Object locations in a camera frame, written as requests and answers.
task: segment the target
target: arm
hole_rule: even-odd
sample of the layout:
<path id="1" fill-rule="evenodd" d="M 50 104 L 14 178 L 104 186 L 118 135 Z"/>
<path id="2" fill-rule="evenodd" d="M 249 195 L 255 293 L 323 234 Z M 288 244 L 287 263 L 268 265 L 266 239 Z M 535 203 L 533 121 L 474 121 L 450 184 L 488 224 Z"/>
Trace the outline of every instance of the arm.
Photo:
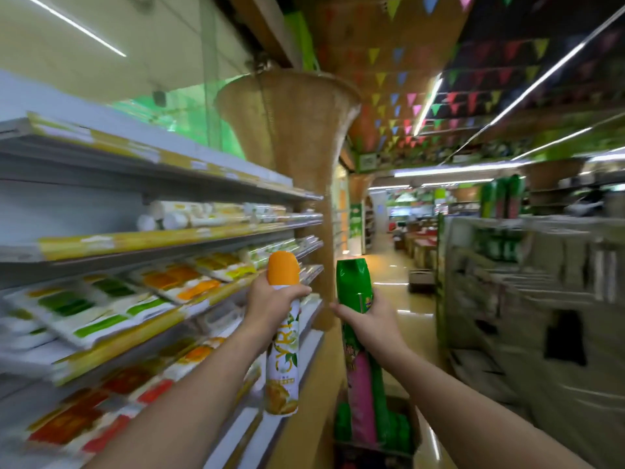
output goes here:
<path id="1" fill-rule="evenodd" d="M 86 468 L 201 468 L 249 367 L 269 345 L 291 301 L 310 291 L 303 285 L 274 290 L 265 275 L 258 277 L 232 336 L 132 420 Z"/>
<path id="2" fill-rule="evenodd" d="M 413 353 L 397 312 L 378 292 L 365 315 L 332 307 L 406 389 L 459 469 L 590 469 L 544 432 Z"/>

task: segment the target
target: forearm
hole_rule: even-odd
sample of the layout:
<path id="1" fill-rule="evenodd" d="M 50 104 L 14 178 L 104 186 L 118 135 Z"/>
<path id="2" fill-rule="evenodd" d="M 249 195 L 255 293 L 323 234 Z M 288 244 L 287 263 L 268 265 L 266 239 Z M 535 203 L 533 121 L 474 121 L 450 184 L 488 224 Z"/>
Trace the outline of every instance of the forearm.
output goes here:
<path id="1" fill-rule="evenodd" d="M 588 469 L 550 436 L 406 347 L 388 371 L 410 394 L 459 469 Z"/>
<path id="2" fill-rule="evenodd" d="M 209 455 L 259 353 L 240 326 L 206 361 L 142 411 L 88 469 L 196 469 Z"/>

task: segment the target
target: shiny floor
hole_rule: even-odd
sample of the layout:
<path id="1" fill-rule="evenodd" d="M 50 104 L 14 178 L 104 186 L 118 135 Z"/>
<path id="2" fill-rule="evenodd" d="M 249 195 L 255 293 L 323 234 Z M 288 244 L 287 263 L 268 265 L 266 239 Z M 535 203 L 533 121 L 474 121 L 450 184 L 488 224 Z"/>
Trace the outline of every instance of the shiny floor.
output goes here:
<path id="1" fill-rule="evenodd" d="M 394 250 L 391 235 L 377 233 L 371 253 L 365 255 L 376 291 L 384 293 L 397 308 L 399 325 L 406 343 L 428 361 L 443 366 L 436 342 L 434 297 L 408 292 L 408 271 L 414 267 L 405 251 Z M 385 373 L 386 393 L 407 398 L 408 394 L 391 375 Z M 434 432 L 419 414 L 421 447 L 415 456 L 418 469 L 454 469 L 456 466 L 442 448 Z"/>

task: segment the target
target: hand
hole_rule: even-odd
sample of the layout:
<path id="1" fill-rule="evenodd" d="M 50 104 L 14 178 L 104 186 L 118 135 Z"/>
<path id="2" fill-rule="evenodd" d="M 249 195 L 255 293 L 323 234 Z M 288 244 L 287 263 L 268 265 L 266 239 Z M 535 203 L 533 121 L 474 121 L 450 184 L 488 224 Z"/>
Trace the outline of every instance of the hand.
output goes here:
<path id="1" fill-rule="evenodd" d="M 338 303 L 331 303 L 330 308 L 352 326 L 361 344 L 386 370 L 398 352 L 408 349 L 399 331 L 397 310 L 381 292 L 374 290 L 373 304 L 365 314 Z"/>
<path id="2" fill-rule="evenodd" d="M 267 281 L 266 273 L 252 282 L 247 292 L 247 309 L 241 328 L 249 332 L 259 354 L 269 346 L 278 326 L 286 319 L 291 302 L 308 296 L 311 291 L 303 284 L 275 290 Z"/>

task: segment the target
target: orange cap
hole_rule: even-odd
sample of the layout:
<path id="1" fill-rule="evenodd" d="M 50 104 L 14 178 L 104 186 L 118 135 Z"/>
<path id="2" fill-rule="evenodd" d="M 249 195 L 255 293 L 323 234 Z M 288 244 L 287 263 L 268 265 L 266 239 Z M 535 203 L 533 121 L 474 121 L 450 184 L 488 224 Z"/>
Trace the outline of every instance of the orange cap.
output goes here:
<path id="1" fill-rule="evenodd" d="M 267 281 L 271 286 L 299 284 L 298 259 L 291 252 L 273 252 L 267 265 Z"/>

